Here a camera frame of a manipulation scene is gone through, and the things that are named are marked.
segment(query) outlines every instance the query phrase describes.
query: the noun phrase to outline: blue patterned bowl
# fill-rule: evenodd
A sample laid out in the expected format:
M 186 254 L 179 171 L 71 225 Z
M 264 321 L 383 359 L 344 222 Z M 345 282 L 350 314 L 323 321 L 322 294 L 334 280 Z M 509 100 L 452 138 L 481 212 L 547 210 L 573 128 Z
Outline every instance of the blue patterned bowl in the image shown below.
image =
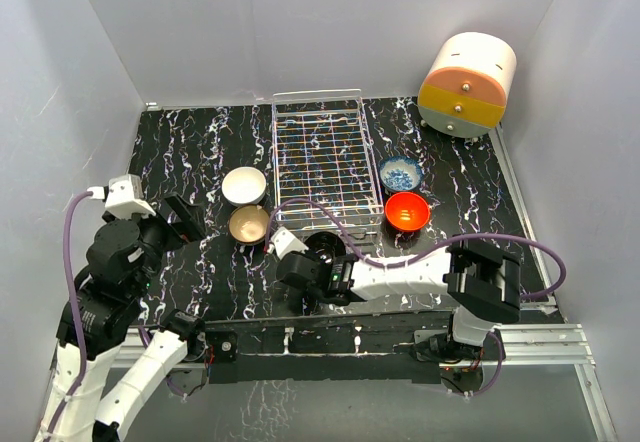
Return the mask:
M 383 160 L 379 172 L 382 185 L 391 193 L 414 190 L 424 177 L 418 161 L 404 155 Z

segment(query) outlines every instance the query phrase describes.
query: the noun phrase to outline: beige bowl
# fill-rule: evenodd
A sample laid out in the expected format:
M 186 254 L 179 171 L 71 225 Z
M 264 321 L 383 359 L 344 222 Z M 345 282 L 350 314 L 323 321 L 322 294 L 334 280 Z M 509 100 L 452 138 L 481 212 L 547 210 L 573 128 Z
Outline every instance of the beige bowl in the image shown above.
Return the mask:
M 245 205 L 236 209 L 229 218 L 231 237 L 244 245 L 255 245 L 267 233 L 269 213 L 259 205 Z

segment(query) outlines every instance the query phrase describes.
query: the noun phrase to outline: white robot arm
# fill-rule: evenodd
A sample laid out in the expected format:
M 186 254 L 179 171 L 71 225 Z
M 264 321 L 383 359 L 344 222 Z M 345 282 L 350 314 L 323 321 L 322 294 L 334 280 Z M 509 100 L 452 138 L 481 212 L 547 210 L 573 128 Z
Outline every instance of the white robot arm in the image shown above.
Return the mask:
M 327 264 L 281 227 L 273 234 L 269 251 L 280 258 L 279 280 L 321 302 L 347 305 L 391 294 L 451 295 L 461 306 L 449 328 L 450 346 L 482 347 L 497 324 L 519 318 L 519 263 L 483 242 L 440 249 L 413 264 L 408 264 L 411 256 L 358 260 L 353 255 Z M 392 264 L 400 267 L 385 268 Z
M 60 320 L 56 369 L 37 442 L 120 442 L 157 386 L 187 353 L 197 354 L 204 322 L 181 311 L 163 321 L 142 357 L 101 400 L 107 374 L 129 326 L 140 314 L 139 300 L 162 255 L 204 237 L 201 208 L 176 195 L 166 202 L 175 212 L 167 222 L 142 198 L 140 179 L 125 175 L 109 187 L 92 188 L 103 198 L 107 222 L 87 251 L 88 265 L 74 281 Z M 80 351 L 73 310 L 80 313 L 86 355 Z

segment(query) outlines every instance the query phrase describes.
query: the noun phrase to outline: white bowl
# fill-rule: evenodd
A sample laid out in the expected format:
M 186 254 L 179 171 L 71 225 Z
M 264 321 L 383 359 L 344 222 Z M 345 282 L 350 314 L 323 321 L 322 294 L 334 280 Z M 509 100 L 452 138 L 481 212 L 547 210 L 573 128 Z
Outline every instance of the white bowl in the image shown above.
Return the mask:
M 222 181 L 222 195 L 236 207 L 257 204 L 267 192 L 267 179 L 253 167 L 238 167 Z

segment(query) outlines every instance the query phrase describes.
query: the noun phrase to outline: black marble table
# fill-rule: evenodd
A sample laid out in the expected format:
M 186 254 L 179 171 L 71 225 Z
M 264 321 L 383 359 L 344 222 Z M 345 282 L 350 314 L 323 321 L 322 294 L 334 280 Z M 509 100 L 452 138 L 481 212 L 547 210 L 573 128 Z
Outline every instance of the black marble table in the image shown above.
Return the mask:
M 407 155 L 420 161 L 426 177 L 419 192 L 432 215 L 419 233 L 391 233 L 384 224 L 375 240 L 386 256 L 417 253 L 436 241 L 465 232 L 524 235 L 488 136 L 461 140 L 420 126 L 414 98 L 364 101 L 376 161 Z M 277 261 L 263 246 L 235 243 L 228 233 L 234 210 L 222 197 L 224 176 L 239 166 L 263 171 L 269 181 L 265 206 L 273 207 L 271 106 L 237 106 L 144 112 L 130 172 L 142 177 L 148 200 L 177 192 L 206 207 L 207 237 L 169 254 L 143 302 L 147 323 L 173 308 L 206 321 L 263 319 L 307 314 L 419 311 L 453 306 L 446 296 L 390 296 L 348 307 L 307 304 L 275 281 Z M 532 253 L 503 246 L 522 261 L 522 290 L 543 288 Z

